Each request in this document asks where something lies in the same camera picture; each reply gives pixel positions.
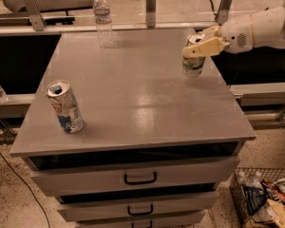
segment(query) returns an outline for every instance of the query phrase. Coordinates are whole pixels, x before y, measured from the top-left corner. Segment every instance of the gray cabinet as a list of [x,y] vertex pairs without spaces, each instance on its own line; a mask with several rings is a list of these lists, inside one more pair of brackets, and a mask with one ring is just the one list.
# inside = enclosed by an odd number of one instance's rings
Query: gray cabinet
[[[65,33],[10,151],[77,227],[146,228],[200,222],[255,133],[210,58],[181,74],[188,29]],[[68,135],[45,96],[71,82],[85,127]]]

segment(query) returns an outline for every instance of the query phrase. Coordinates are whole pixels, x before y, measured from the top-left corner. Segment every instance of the aluminum can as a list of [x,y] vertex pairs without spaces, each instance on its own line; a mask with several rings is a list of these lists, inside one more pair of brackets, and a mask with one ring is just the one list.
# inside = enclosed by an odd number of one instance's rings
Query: aluminum can
[[57,80],[50,83],[46,88],[46,94],[60,126],[66,133],[75,133],[84,127],[81,112],[68,81]]
[[[186,46],[194,45],[200,40],[198,34],[190,35],[187,39]],[[188,77],[197,77],[201,75],[205,57],[186,58],[182,56],[182,72]]]

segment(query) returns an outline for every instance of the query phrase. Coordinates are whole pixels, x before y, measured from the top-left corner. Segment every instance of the drawer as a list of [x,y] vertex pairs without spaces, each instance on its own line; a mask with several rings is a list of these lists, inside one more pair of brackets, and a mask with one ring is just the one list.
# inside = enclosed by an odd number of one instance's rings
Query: drawer
[[80,167],[37,171],[32,179],[47,196],[114,192],[164,186],[226,181],[238,166],[237,156],[166,161],[144,168],[114,169],[114,166]]
[[95,224],[89,221],[77,222],[76,228],[160,228],[160,227],[172,227],[177,225],[189,225],[199,223],[204,216],[203,211],[195,211],[192,213],[181,213],[157,217],[146,218],[140,220],[125,220],[110,223]]
[[58,212],[66,221],[138,218],[148,215],[209,209],[218,198],[218,191],[214,191],[139,199],[114,199],[111,202],[96,201],[60,205]]

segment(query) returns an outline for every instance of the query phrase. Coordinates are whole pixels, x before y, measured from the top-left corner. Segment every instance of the gray tabletop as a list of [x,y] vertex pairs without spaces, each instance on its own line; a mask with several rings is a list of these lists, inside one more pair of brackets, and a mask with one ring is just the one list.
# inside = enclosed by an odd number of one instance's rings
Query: gray tabletop
[[[198,78],[181,72],[188,29],[114,31],[114,48],[96,32],[65,33],[10,151],[12,156],[118,150],[255,137],[210,58]],[[85,127],[67,134],[45,94],[70,81]]]

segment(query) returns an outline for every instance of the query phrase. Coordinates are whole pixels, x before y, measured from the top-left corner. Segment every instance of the drawer handle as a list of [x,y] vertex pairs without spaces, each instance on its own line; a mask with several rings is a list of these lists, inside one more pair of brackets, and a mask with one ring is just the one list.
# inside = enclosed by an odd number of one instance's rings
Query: drawer handle
[[123,180],[124,180],[124,183],[127,184],[127,185],[142,185],[142,184],[150,184],[150,183],[153,183],[157,180],[158,178],[158,175],[156,172],[153,172],[153,180],[143,180],[143,181],[128,181],[127,180],[127,175],[124,174],[123,175]]
[[152,220],[150,220],[150,226],[148,227],[145,227],[145,228],[152,228],[153,226],[153,223],[152,223]]
[[150,211],[142,212],[142,213],[132,213],[131,207],[127,206],[127,214],[129,214],[129,216],[132,216],[132,217],[146,216],[146,215],[150,215],[152,213],[153,213],[153,204],[151,204],[151,206],[150,206]]

